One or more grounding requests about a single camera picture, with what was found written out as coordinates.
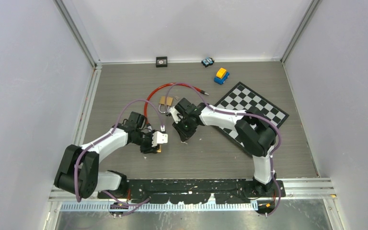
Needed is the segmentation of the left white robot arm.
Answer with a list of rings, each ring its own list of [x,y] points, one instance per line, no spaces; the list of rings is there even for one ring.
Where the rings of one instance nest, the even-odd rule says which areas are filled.
[[[131,112],[129,118],[113,125],[104,135],[94,141],[65,148],[63,158],[54,179],[54,186],[76,196],[77,200],[89,198],[94,192],[108,192],[116,198],[128,194],[129,183],[123,173],[99,171],[99,164],[114,151],[136,144],[143,154],[158,153],[161,145],[168,142],[164,126],[161,130],[149,130],[147,118]]]

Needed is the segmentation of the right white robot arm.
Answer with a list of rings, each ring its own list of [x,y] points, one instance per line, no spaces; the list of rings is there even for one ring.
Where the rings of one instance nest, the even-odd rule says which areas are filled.
[[[168,112],[173,127],[185,142],[196,132],[198,126],[216,126],[234,131],[246,153],[253,158],[253,186],[259,196],[268,196],[278,187],[273,163],[273,151],[281,144],[279,129],[265,118],[258,109],[228,110],[206,102],[194,105],[186,98]]]

